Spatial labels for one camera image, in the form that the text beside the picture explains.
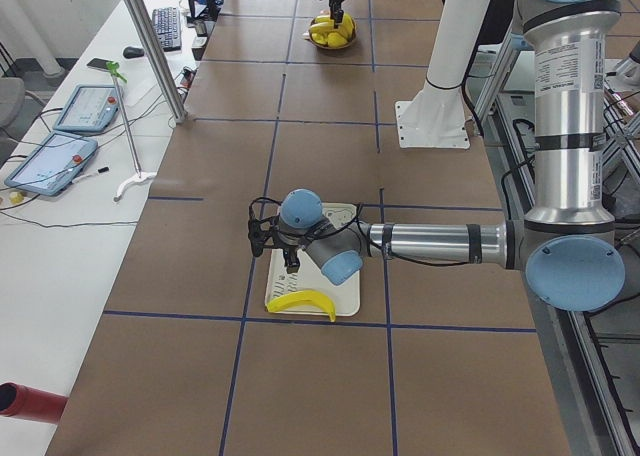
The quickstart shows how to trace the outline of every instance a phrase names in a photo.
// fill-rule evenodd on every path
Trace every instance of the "green object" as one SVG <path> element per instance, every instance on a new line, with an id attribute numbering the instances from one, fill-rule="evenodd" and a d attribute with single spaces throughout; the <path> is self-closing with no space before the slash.
<path id="1" fill-rule="evenodd" d="M 125 78 L 124 76 L 122 76 L 118 72 L 118 68 L 119 67 L 120 67 L 120 63 L 118 63 L 116 61 L 107 61 L 107 69 L 109 70 L 109 73 L 111 73 L 111 76 L 115 76 L 116 78 L 120 78 L 121 80 L 123 80 L 126 83 L 127 82 L 127 78 Z"/>

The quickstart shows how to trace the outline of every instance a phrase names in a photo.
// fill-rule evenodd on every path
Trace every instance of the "white table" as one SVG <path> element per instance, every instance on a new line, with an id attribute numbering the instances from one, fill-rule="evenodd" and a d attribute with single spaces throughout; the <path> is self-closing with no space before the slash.
<path id="1" fill-rule="evenodd" d="M 179 1 L 145 0 L 149 10 L 176 6 Z M 182 51 L 165 53 L 174 76 L 184 66 L 195 67 L 191 54 L 194 37 L 195 31 L 184 27 L 183 18 Z M 140 46 L 140 42 L 121 2 L 46 109 L 64 106 L 78 84 L 110 84 L 108 73 L 86 67 L 90 59 L 98 57 L 120 62 L 120 70 L 128 79 L 127 115 L 130 119 L 140 115 L 161 93 L 147 58 L 122 57 L 122 50 L 129 45 Z M 45 115 L 49 125 L 56 117 L 57 113 Z M 113 124 L 120 122 L 118 116 Z M 166 103 L 133 125 L 143 170 L 158 169 L 173 126 Z M 101 144 L 119 132 L 96 139 Z M 38 121 L 24 141 L 40 143 L 47 134 Z M 29 154 L 32 149 L 22 143 L 13 154 Z M 18 163 L 6 163 L 0 169 L 0 181 Z M 134 174 L 124 135 L 100 148 L 85 173 L 104 166 L 109 172 L 79 181 L 57 197 L 41 196 L 10 214 L 44 224 L 136 221 L 147 198 L 148 183 L 129 187 L 119 203 L 113 202 L 118 185 Z M 10 204 L 8 191 L 0 192 L 0 196 L 4 199 L 1 207 Z M 133 225 L 42 229 L 0 214 L 0 383 L 12 381 L 58 394 L 70 393 L 134 229 Z M 44 454 L 54 431 L 55 426 L 50 424 L 0 418 L 0 454 Z"/>

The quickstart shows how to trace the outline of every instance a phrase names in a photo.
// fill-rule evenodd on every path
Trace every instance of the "gray chair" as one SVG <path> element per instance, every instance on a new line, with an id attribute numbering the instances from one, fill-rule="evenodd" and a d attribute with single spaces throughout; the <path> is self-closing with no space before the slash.
<path id="1" fill-rule="evenodd" d="M 9 126 L 20 113 L 25 97 L 28 96 L 42 107 L 46 103 L 24 87 L 20 78 L 0 78 L 0 128 Z"/>

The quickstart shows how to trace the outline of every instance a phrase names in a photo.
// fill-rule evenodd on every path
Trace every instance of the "black smartphone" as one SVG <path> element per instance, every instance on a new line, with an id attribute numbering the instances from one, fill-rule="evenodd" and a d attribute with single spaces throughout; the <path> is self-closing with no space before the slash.
<path id="1" fill-rule="evenodd" d="M 91 61 L 87 63 L 87 68 L 97 69 L 99 71 L 109 71 L 107 69 L 107 63 L 109 61 L 106 59 L 93 58 Z"/>

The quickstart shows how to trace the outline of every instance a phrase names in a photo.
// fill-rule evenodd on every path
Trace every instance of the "computer mouse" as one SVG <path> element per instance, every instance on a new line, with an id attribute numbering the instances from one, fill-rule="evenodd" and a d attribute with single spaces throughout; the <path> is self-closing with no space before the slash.
<path id="1" fill-rule="evenodd" d="M 140 56 L 144 56 L 144 49 L 136 48 L 135 46 L 127 46 L 122 51 L 122 55 L 126 59 L 139 58 Z"/>

